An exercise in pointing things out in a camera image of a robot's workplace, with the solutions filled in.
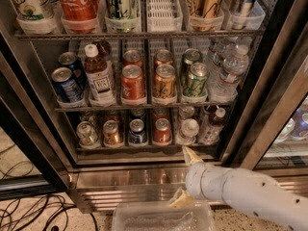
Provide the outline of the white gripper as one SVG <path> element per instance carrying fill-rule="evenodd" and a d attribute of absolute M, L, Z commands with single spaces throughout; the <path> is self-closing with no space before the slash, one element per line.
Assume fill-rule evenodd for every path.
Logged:
<path fill-rule="evenodd" d="M 184 208 L 195 202 L 195 199 L 204 199 L 205 196 L 201 188 L 201 179 L 205 171 L 205 164 L 202 159 L 186 145 L 182 146 L 185 164 L 190 166 L 185 179 L 186 190 L 179 188 L 168 206 L 173 209 Z"/>

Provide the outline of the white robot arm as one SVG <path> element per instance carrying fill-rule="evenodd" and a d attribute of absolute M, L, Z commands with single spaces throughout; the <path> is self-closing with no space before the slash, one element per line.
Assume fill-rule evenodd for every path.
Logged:
<path fill-rule="evenodd" d="M 272 177 L 245 168 L 217 167 L 182 147 L 188 171 L 185 186 L 169 206 L 179 209 L 197 200 L 221 202 L 246 215 L 308 231 L 308 198 L 283 190 Z"/>

